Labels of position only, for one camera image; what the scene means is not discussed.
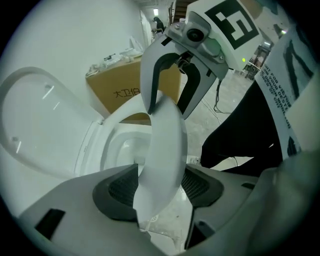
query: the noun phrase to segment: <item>white wall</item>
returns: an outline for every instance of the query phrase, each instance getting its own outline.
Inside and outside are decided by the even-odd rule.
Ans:
[[[151,32],[152,30],[151,24],[146,18],[146,15],[142,10],[140,11],[140,15],[141,15],[142,32],[144,37],[144,46],[145,48],[147,48],[152,43],[153,34]]]
[[[107,115],[86,85],[91,64],[144,42],[133,0],[43,0],[24,19],[0,59],[0,83],[22,67],[42,68],[78,98]]]

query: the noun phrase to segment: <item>toilet lid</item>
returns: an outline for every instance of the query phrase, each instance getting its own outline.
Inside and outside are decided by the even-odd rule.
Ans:
[[[41,172],[74,176],[86,133],[101,119],[41,68],[18,69],[0,87],[0,143]]]
[[[128,100],[105,121],[112,129],[137,113],[147,114],[141,94]],[[187,161],[185,120],[174,101],[158,91],[155,111],[149,118],[151,141],[133,199],[139,223],[150,220],[171,202],[182,182]]]

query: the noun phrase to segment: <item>toilet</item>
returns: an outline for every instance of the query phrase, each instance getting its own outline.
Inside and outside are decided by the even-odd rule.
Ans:
[[[165,207],[183,176],[187,135],[174,102],[161,92],[157,102],[165,103],[159,113],[150,116],[152,126],[120,123],[145,113],[140,95],[104,119],[45,70],[24,67],[13,72],[0,87],[0,193],[10,212],[19,216],[68,179],[133,163],[138,164],[139,174],[145,168],[144,177],[154,172],[158,183],[162,181],[167,190],[161,192],[162,197],[168,199],[159,207]],[[169,156],[173,160],[165,165],[158,160]],[[151,195],[149,190],[156,187],[152,183],[139,181],[136,194],[143,197],[139,201],[161,200]],[[159,208],[145,209],[147,214],[139,221],[157,211]]]

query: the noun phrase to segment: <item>black panel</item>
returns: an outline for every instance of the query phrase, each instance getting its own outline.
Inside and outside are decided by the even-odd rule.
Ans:
[[[194,208],[212,205],[224,192],[224,185],[219,180],[188,165],[181,186]]]
[[[248,182],[246,182],[246,183],[243,183],[242,185],[241,185],[242,187],[244,187],[244,188],[247,188],[247,189],[250,189],[250,190],[253,190],[254,188],[255,188],[255,184],[252,184],[252,183],[248,183]]]
[[[50,240],[64,215],[63,210],[50,209],[35,226],[35,229]]]
[[[196,246],[197,244],[203,242],[208,237],[212,236],[215,231],[210,228],[207,223],[204,221],[199,221],[194,224],[193,229],[190,233],[190,236],[185,243],[184,249],[190,249],[191,247]]]
[[[162,41],[162,45],[166,46],[172,39],[170,37],[167,37],[165,40]]]
[[[208,69],[208,71],[207,71],[207,73],[206,73],[206,76],[207,76],[207,77],[210,77],[211,73],[212,73],[211,70]]]
[[[149,109],[147,109],[147,112],[149,115],[151,115],[152,112],[154,112],[154,109],[156,106],[156,98],[157,98],[157,91],[158,91],[158,87],[159,87],[160,72],[162,70],[167,70],[167,69],[171,68],[171,66],[175,63],[175,61],[179,57],[180,56],[177,53],[167,53],[167,54],[161,56],[155,62],[154,68],[153,68],[153,76],[152,76],[150,107],[149,107]]]
[[[201,80],[200,72],[195,64],[190,63],[189,65],[184,66],[183,71],[187,75],[188,80],[177,103],[177,106],[182,114],[186,111],[192,97],[198,89]]]
[[[138,185],[138,165],[133,164],[99,182],[93,189],[92,198],[99,211],[108,218],[137,222],[133,204]]]
[[[289,141],[288,141],[288,147],[286,152],[288,153],[288,156],[294,156],[297,154],[297,149],[296,149],[296,145],[295,145],[295,141],[289,137]]]
[[[243,32],[243,36],[235,40],[232,36],[232,33],[236,30],[229,22],[228,17],[237,12],[241,12],[243,18],[247,20],[252,30],[248,31],[241,20],[236,21],[236,23],[239,25],[240,29]],[[218,13],[222,13],[225,16],[225,19],[220,20],[217,17]],[[252,38],[259,35],[259,32],[256,29],[256,26],[254,25],[253,21],[246,13],[244,8],[240,5],[240,3],[238,3],[238,1],[236,0],[223,1],[222,3],[219,3],[210,10],[206,11],[205,14],[218,26],[218,28],[222,31],[222,33],[225,35],[225,37],[232,45],[233,49],[239,48],[246,42],[250,41]]]

